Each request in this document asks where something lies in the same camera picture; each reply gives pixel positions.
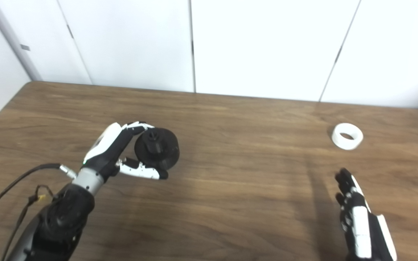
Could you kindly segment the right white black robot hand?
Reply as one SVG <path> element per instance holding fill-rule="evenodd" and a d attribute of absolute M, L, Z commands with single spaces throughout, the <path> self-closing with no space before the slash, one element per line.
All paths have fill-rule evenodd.
<path fill-rule="evenodd" d="M 340 223 L 347 244 L 346 261 L 396 261 L 397 252 L 383 215 L 375 215 L 355 177 L 342 168 L 335 175 L 340 192 Z"/>

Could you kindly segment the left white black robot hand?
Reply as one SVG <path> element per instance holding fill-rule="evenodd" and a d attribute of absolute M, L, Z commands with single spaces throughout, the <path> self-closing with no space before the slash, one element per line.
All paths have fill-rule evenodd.
<path fill-rule="evenodd" d="M 156 130 L 154 126 L 141 121 L 123 126 L 118 123 L 109 125 L 86 154 L 83 167 L 94 170 L 103 182 L 118 173 L 147 179 L 168 179 L 169 174 L 166 170 L 151 167 L 134 159 L 120 159 L 133 137 L 149 129 Z"/>

